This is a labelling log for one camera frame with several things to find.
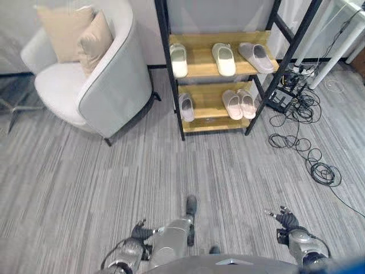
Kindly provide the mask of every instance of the slipper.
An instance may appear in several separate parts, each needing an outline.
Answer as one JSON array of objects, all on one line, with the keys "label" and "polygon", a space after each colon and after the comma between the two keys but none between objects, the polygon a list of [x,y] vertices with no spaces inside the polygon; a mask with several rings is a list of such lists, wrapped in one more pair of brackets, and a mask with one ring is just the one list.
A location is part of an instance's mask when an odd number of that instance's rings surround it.
[{"label": "slipper", "polygon": [[229,44],[216,43],[212,48],[214,60],[222,76],[233,76],[236,73],[233,52]]},{"label": "slipper", "polygon": [[193,101],[189,94],[182,93],[179,95],[179,106],[181,117],[186,122],[194,121]]},{"label": "slipper", "polygon": [[240,97],[240,106],[244,117],[246,119],[255,118],[256,109],[251,94],[246,90],[239,89],[237,95]]},{"label": "slipper", "polygon": [[274,72],[265,48],[260,44],[240,43],[238,52],[255,68],[259,73],[269,74]]},{"label": "slipper", "polygon": [[188,63],[186,62],[186,48],[182,44],[170,46],[170,56],[173,76],[183,78],[188,75]]},{"label": "slipper", "polygon": [[241,120],[244,114],[240,106],[240,97],[232,90],[226,90],[222,95],[222,100],[228,115],[233,120]]}]

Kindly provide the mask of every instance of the white slipper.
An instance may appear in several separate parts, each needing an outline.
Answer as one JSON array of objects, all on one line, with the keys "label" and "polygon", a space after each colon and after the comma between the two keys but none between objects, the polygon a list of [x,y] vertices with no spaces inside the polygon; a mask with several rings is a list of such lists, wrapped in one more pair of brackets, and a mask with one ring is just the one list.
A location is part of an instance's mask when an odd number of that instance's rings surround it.
[{"label": "white slipper", "polygon": [[256,108],[251,94],[246,90],[239,89],[237,95],[240,97],[240,106],[244,117],[246,119],[255,118]]},{"label": "white slipper", "polygon": [[232,90],[226,90],[222,95],[222,100],[228,115],[233,120],[241,120],[244,114],[240,106],[240,97]]},{"label": "white slipper", "polygon": [[179,107],[181,117],[186,122],[194,121],[193,101],[189,94],[182,93],[179,95]]},{"label": "white slipper", "polygon": [[188,75],[188,63],[186,61],[186,48],[182,44],[170,46],[170,56],[173,76],[182,78]]},{"label": "white slipper", "polygon": [[212,48],[214,60],[222,76],[233,76],[236,73],[233,52],[229,44],[216,43]]}]

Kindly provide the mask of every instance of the wooden shelf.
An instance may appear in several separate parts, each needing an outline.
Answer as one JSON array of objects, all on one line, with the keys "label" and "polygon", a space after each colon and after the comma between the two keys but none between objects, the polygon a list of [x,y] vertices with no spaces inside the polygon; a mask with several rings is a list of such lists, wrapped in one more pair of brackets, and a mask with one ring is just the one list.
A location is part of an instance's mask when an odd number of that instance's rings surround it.
[{"label": "wooden shelf", "polygon": [[186,48],[188,75],[186,77],[220,76],[216,62],[212,55],[215,43],[229,43],[236,63],[236,75],[253,75],[258,71],[238,52],[241,42],[259,43],[265,46],[266,52],[274,65],[274,70],[279,68],[266,47],[269,31],[256,31],[254,33],[219,33],[219,34],[182,34],[170,35],[170,45],[181,43]]},{"label": "wooden shelf", "polygon": [[251,84],[251,82],[238,82],[179,86],[179,94],[190,94],[196,119],[229,117],[222,102],[223,92],[237,91],[239,88],[250,90]]},{"label": "wooden shelf", "polygon": [[222,94],[226,90],[237,91],[239,88],[250,90],[251,84],[251,82],[238,82],[179,86],[179,94],[188,93],[191,95],[195,115],[194,121],[182,122],[184,132],[232,130],[248,127],[249,120],[245,118],[233,120],[229,117],[222,102]]},{"label": "wooden shelf", "polygon": [[229,117],[195,119],[188,123],[183,121],[182,127],[184,132],[202,132],[214,130],[234,130],[238,128],[247,128],[250,121],[243,118],[241,120],[232,120]]}]

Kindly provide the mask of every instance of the baseboard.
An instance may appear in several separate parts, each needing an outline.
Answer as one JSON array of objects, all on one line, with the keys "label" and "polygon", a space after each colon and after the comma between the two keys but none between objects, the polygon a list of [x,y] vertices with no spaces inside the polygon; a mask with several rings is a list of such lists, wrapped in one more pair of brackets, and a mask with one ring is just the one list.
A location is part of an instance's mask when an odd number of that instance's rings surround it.
[{"label": "baseboard", "polygon": [[31,73],[31,72],[8,73],[8,74],[0,74],[0,78],[25,77],[25,76],[32,76],[32,75],[33,75],[33,73]]},{"label": "baseboard", "polygon": [[165,69],[167,68],[166,65],[147,65],[147,68],[149,70],[155,70],[155,69]]},{"label": "baseboard", "polygon": [[[345,61],[347,59],[347,57],[341,57],[340,61]],[[331,60],[331,58],[320,58],[319,61],[320,62],[328,62],[329,60]],[[278,63],[281,63],[283,60],[282,59],[277,59],[276,60]],[[295,63],[297,60],[296,59],[292,59],[290,60],[290,63]],[[304,58],[302,63],[314,63],[317,62],[318,58]]]}]

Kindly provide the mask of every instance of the gray slipper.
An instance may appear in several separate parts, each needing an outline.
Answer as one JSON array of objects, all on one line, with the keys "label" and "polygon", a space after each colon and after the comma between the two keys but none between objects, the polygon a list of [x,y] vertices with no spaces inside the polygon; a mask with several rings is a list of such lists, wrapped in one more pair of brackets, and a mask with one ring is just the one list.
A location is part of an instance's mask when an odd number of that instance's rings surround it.
[{"label": "gray slipper", "polygon": [[269,74],[274,72],[265,48],[260,44],[240,43],[238,52],[255,68],[259,73]]}]

